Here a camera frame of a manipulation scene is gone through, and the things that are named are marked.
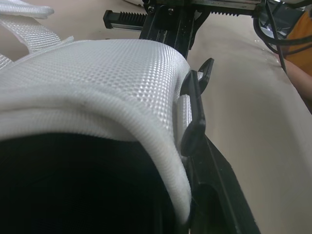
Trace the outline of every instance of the black metal frame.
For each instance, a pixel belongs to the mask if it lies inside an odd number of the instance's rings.
[[[167,44],[187,57],[194,27],[195,9],[155,5],[146,17],[140,39]]]

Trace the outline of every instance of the plastic part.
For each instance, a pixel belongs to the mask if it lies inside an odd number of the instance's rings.
[[[203,63],[203,65],[201,65],[200,69],[198,70],[198,72],[203,73],[202,78],[199,79],[199,88],[201,94],[205,91],[210,80],[210,74],[213,69],[214,61],[215,60],[213,58],[208,59]]]
[[[180,95],[189,95],[192,110],[192,122],[184,132],[181,141],[181,154],[183,156],[191,156],[198,149],[205,136],[206,120],[201,102],[201,92],[199,88],[197,71],[190,70],[183,81]]]

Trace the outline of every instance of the black cable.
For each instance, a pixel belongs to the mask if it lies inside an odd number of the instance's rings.
[[[265,44],[273,53],[275,53],[275,54],[278,53],[278,51],[275,50],[270,44],[268,44],[268,43],[265,43]],[[304,47],[297,49],[297,50],[293,50],[293,51],[289,51],[289,52],[283,52],[283,55],[287,56],[287,55],[297,54],[297,53],[304,51],[304,50],[307,50],[309,48],[312,48],[312,43],[310,45],[304,46]]]
[[[271,28],[272,28],[272,32],[273,32],[274,38],[278,39],[276,24],[275,24],[275,21],[274,21],[274,18],[273,18],[273,14],[272,14],[270,6],[269,6],[269,1],[266,2],[265,8],[267,10],[267,14],[268,14],[268,17],[269,17],[269,21],[270,21],[270,24],[271,24]],[[282,49],[281,49],[281,47],[279,45],[277,45],[276,47],[277,47],[279,61],[281,63],[281,66],[282,66],[284,72],[287,74],[286,65],[285,65],[284,56],[283,56],[283,51],[282,51]]]
[[[306,44],[309,42],[312,42],[312,35],[300,38],[300,39],[274,39],[269,36],[267,36],[260,27],[259,24],[260,20],[258,17],[253,18],[253,28],[255,33],[260,37],[264,42],[273,44],[273,45],[280,45],[280,46],[291,46],[291,45],[301,45],[301,44]]]

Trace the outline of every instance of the fabric strap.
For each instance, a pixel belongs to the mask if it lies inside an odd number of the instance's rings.
[[[12,63],[12,60],[0,54],[0,70],[6,65],[8,65],[9,63]]]

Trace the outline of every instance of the black bracket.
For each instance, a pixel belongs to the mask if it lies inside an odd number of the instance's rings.
[[[201,102],[201,92],[197,78],[197,71],[190,70],[183,81],[180,96],[187,94],[190,96],[192,108],[192,122],[186,128],[181,141],[181,154],[191,156],[198,149],[205,137],[206,120]]]

